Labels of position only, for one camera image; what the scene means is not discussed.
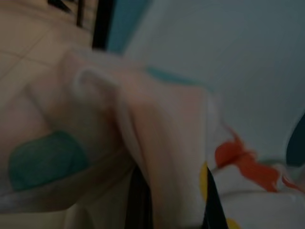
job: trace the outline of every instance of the patterned fabric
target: patterned fabric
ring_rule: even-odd
[[[107,190],[137,164],[155,228],[305,225],[302,179],[258,162],[203,85],[108,54],[67,53],[1,109],[0,135],[0,212],[86,206],[96,184],[113,205]],[[94,225],[120,224],[104,209]]]

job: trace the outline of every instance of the black frame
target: black frame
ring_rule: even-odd
[[[150,189],[136,167],[130,181],[125,229],[153,229],[152,209]]]
[[[78,1],[76,24],[82,27],[85,0]],[[95,17],[92,48],[99,50],[107,49],[111,22],[115,9],[115,0],[99,0]]]

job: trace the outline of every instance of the fabric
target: fabric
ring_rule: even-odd
[[[147,69],[73,51],[9,101],[0,115],[0,212],[75,204],[63,229],[123,229],[137,164],[154,228],[201,228],[210,170],[229,229],[302,229],[303,173],[292,180],[285,165],[257,162],[202,85]]]
[[[285,162],[305,111],[305,1],[154,3],[125,55],[220,92],[226,122],[259,159]]]

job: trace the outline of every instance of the orange pattern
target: orange pattern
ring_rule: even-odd
[[[219,168],[227,165],[235,165],[241,174],[247,179],[257,183],[268,192],[277,192],[277,181],[281,174],[272,167],[264,166],[256,162],[255,154],[245,149],[239,136],[230,130],[234,136],[233,141],[221,144],[215,152],[216,164]],[[300,190],[296,185],[290,183],[287,178],[282,177],[283,183],[290,188]]]

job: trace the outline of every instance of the floor tile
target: floor tile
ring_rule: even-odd
[[[15,9],[0,6],[0,51],[22,55],[51,28],[52,23]]]
[[[0,7],[6,11],[13,11],[32,19],[52,22],[58,21],[65,14],[47,4],[47,0],[14,0],[0,1]]]
[[[14,229],[62,229],[65,211],[48,213],[3,214],[0,215],[0,228]]]
[[[19,61],[15,55],[0,52],[0,79]]]
[[[64,1],[64,3],[70,8],[71,13],[63,13],[61,15],[61,21],[76,26],[77,8],[78,4],[74,2]]]
[[[27,58],[55,65],[72,46],[89,47],[91,34],[75,25],[62,23],[49,31],[26,55]]]
[[[85,28],[89,31],[93,31],[93,28],[94,28],[97,3],[98,3],[97,0],[86,0],[85,1],[82,25],[83,25],[83,28]]]
[[[25,85],[50,68],[46,65],[28,61],[19,61],[0,80],[0,108],[13,96],[17,95]]]

